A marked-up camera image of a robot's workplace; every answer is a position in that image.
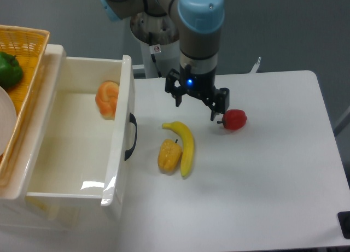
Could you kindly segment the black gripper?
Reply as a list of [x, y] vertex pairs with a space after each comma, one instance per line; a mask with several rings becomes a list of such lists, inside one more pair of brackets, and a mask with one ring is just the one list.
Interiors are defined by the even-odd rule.
[[216, 67], [209, 72], [194, 70], [187, 63], [180, 64], [180, 73], [171, 69], [165, 78], [165, 92], [175, 99], [176, 107], [182, 102], [183, 95], [203, 99], [203, 103], [210, 108], [210, 120], [213, 121], [218, 114], [225, 114], [229, 107], [229, 89], [214, 86]]

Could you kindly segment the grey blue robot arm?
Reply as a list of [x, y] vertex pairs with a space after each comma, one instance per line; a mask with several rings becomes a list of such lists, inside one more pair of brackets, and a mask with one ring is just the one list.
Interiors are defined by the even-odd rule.
[[161, 11], [170, 17], [179, 32], [179, 70], [166, 77], [165, 91], [176, 106], [187, 94], [201, 100], [211, 110], [211, 119], [225, 114], [229, 89], [214, 86], [224, 0], [102, 0], [119, 19], [145, 12]]

